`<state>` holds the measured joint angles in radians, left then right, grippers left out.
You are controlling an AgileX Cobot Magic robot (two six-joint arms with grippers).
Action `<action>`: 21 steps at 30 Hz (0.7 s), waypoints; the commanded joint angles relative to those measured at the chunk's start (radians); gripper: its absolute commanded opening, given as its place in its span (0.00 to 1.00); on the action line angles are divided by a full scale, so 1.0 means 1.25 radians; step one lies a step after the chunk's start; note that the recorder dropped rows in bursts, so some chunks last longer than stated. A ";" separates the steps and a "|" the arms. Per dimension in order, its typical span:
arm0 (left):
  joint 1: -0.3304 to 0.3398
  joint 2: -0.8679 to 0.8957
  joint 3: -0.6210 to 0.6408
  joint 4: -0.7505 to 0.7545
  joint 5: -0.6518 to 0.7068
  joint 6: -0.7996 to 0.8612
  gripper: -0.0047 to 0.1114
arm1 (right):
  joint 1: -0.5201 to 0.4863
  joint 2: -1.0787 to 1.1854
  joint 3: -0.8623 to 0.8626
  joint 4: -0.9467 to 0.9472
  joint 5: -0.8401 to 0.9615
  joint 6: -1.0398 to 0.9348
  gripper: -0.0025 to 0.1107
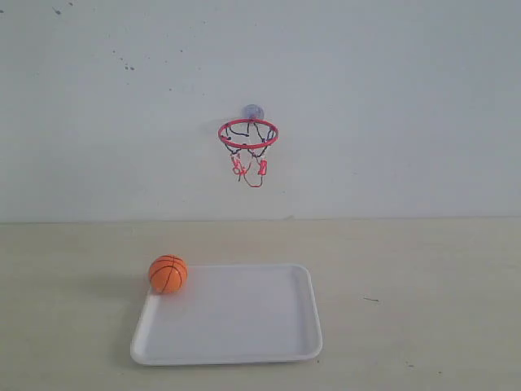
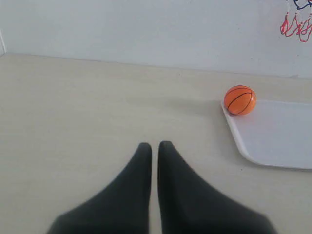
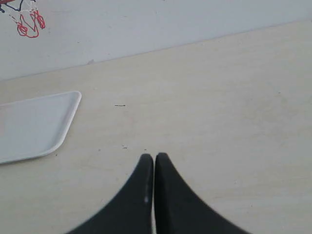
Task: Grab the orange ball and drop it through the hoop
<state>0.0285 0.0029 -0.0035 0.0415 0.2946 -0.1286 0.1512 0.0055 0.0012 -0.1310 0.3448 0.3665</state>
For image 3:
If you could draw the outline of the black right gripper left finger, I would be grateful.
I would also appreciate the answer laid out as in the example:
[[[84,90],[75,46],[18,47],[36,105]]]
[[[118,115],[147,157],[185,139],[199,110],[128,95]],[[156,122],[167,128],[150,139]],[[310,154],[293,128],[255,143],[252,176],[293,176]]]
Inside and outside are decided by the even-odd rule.
[[[154,161],[143,154],[113,199],[70,234],[151,234]]]

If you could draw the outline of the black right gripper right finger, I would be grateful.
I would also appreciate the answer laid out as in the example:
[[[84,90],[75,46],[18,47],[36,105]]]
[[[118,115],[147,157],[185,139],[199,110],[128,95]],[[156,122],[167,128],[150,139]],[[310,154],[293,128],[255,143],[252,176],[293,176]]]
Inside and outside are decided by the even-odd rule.
[[[166,153],[155,161],[155,219],[158,234],[247,233],[200,199]]]

